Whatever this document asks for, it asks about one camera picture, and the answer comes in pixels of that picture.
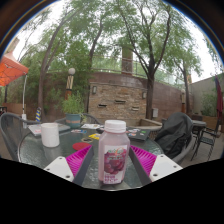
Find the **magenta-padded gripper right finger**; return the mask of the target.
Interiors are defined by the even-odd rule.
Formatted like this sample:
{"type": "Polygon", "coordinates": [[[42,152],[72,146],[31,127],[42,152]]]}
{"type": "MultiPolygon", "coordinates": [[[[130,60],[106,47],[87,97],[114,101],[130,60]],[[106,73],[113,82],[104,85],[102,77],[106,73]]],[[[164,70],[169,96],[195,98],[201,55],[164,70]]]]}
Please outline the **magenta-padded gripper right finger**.
{"type": "Polygon", "coordinates": [[[129,156],[143,186],[166,177],[182,169],[166,155],[154,155],[131,145],[129,156]]]}

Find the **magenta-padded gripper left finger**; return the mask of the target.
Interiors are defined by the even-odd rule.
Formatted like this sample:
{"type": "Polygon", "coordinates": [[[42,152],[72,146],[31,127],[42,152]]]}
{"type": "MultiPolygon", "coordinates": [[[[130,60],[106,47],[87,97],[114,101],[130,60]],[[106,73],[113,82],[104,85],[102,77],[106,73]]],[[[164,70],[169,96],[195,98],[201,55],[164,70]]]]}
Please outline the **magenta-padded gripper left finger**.
{"type": "Polygon", "coordinates": [[[94,150],[88,145],[68,157],[57,157],[44,170],[81,186],[93,155],[94,150]]]}

